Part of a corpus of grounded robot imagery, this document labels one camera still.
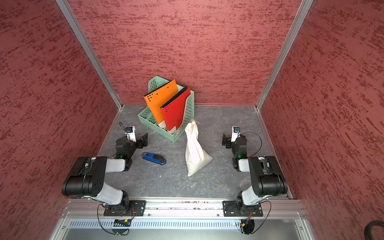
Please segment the beige drawstring cloth bag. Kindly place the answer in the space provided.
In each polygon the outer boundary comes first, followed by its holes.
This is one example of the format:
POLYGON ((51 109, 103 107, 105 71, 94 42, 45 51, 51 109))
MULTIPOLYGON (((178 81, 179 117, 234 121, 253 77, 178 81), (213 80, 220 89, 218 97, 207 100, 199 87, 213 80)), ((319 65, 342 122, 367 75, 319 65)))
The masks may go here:
POLYGON ((198 126, 194 120, 187 124, 185 132, 187 136, 186 164, 188 168, 188 177, 191 177, 209 164, 213 160, 213 157, 203 150, 200 145, 198 141, 198 126))

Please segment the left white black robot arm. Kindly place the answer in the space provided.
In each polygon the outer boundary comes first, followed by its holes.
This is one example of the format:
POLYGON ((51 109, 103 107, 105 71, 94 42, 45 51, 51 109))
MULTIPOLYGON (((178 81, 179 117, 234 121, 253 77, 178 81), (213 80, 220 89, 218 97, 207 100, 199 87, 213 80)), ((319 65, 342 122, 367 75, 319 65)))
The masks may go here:
POLYGON ((148 145, 148 134, 141 139, 129 140, 121 137, 116 140, 116 155, 79 157, 74 163, 63 186, 62 194, 71 198, 87 198, 97 201, 104 207, 104 216, 142 217, 146 208, 145 200, 130 200, 128 193, 105 183, 106 173, 127 172, 133 163, 136 149, 148 145))

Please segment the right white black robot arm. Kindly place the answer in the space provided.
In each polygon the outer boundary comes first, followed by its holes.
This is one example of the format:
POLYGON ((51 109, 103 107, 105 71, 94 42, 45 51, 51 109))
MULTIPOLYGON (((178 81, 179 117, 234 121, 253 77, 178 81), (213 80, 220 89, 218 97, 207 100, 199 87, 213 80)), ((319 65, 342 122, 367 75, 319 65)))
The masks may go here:
POLYGON ((248 140, 241 134, 223 135, 222 145, 233 152, 236 171, 249 173, 251 186, 240 192, 235 201, 223 202, 223 211, 229 216, 262 216, 261 202, 288 193, 288 184, 274 156, 247 156, 248 140))

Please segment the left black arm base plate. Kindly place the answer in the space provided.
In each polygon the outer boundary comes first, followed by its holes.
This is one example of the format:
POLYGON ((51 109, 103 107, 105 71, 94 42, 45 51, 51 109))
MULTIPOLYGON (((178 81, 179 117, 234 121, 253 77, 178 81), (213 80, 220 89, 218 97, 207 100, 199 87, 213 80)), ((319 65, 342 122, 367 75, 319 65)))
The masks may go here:
POLYGON ((104 216, 105 217, 142 217, 146 209, 146 201, 144 200, 131 200, 128 205, 106 205, 104 216))

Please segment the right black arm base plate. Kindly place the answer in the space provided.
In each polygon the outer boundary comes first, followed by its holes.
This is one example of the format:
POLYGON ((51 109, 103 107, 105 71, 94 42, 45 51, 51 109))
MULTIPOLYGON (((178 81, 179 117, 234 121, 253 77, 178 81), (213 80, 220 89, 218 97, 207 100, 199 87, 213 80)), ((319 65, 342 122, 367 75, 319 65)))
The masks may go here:
POLYGON ((263 210, 260 205, 246 206, 237 201, 223 201, 223 212, 225 217, 262 217, 263 210))

